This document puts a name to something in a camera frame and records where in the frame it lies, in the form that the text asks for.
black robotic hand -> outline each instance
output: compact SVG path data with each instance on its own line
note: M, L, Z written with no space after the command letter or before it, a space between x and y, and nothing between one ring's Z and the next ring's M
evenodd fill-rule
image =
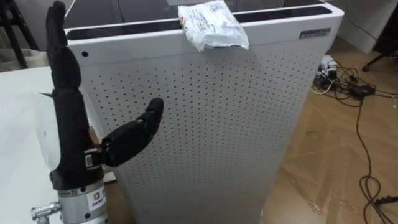
M101 164L119 166L139 154L152 141L162 119L164 102L154 98L145 113L135 121L120 126L94 146L81 84L80 67L63 30L65 5L55 1L46 18L47 55L52 71L61 159L50 178L55 190L69 190L90 185L104 176Z

robotic hand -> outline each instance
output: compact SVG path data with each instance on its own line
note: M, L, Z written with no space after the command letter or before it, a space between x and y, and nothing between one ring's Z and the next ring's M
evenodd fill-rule
M107 223L102 164L117 167L145 149L159 128L164 102L154 98L135 121L120 126L100 145L94 145L83 96L78 89L81 84L79 64L67 47L63 31L64 16L65 5L56 1L46 19L47 55L54 89L51 94L44 95L53 100L59 140L59 148L47 147L47 150L50 154L54 151L58 154L55 162L48 163L51 155L46 156L48 152L42 148L52 170L50 180L59 201L33 208L32 218L37 223L48 223L49 215L61 212L64 223Z

chair leg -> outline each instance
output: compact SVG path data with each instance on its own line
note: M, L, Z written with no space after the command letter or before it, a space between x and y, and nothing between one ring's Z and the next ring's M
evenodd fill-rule
M21 66L21 69L28 68L24 54L22 53L21 47L19 46L17 37L15 36L15 33L8 20L6 13L6 3L4 1L0 1L0 18L4 24L4 29L6 30L8 39L10 40L11 47L14 50L14 53L18 59L19 66Z
M27 44L29 45L30 49L32 50L40 50L39 46L37 45L32 33L30 32L24 18L22 17L21 12L19 11L16 3L14 1L10 2L12 6L9 8L11 11L12 17L16 21L19 29L22 32L22 35L25 37Z
M375 59L371 60L370 62L368 62L363 68L362 71L367 72L370 69L370 66L372 66L374 63L380 61L380 59L386 57L386 54L380 54L379 56L377 56Z

perforated panel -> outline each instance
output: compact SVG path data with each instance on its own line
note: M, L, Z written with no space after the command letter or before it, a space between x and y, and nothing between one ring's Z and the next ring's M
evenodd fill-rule
M165 101L118 168L139 223L256 223L331 38L83 67L105 134Z

white plastic package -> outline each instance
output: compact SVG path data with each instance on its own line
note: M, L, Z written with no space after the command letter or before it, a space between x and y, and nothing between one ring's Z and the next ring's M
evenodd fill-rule
M178 17L188 41L200 52L206 45L240 46L249 50L248 36L224 1L179 6Z

